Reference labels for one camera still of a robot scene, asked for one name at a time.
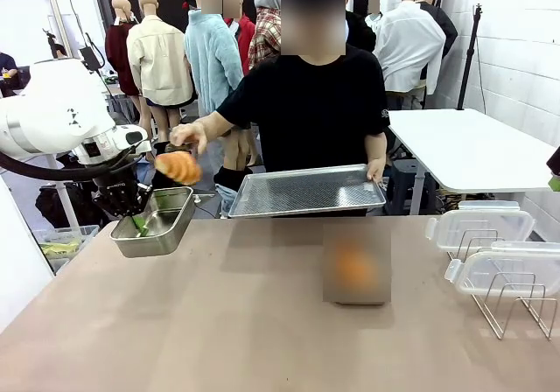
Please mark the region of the person's left hand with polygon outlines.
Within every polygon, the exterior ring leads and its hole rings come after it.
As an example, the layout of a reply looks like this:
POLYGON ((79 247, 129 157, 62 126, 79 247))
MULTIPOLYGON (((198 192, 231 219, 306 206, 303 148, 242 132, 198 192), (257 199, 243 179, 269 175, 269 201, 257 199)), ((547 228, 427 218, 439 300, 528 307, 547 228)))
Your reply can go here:
POLYGON ((386 158, 374 158, 367 164, 367 179, 369 181, 380 183, 386 166, 386 158))

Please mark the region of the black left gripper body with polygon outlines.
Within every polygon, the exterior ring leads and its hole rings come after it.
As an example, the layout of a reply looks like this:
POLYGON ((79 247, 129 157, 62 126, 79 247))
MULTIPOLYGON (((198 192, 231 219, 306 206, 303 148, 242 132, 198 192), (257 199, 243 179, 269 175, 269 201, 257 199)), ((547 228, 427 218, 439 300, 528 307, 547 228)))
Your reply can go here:
POLYGON ((98 191, 93 202, 113 217, 125 217, 144 211, 152 194, 150 185, 139 183, 135 178, 108 175, 94 180, 98 191))

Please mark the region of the person's right hand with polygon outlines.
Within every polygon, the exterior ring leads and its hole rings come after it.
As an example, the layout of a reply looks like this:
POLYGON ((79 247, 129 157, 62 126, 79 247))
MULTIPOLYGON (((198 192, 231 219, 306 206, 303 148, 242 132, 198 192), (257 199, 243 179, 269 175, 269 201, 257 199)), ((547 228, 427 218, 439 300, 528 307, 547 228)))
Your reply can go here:
POLYGON ((180 124, 170 134, 170 143, 174 146, 190 145, 196 148, 198 154, 203 154, 207 149, 208 135, 204 125, 198 121, 180 124))

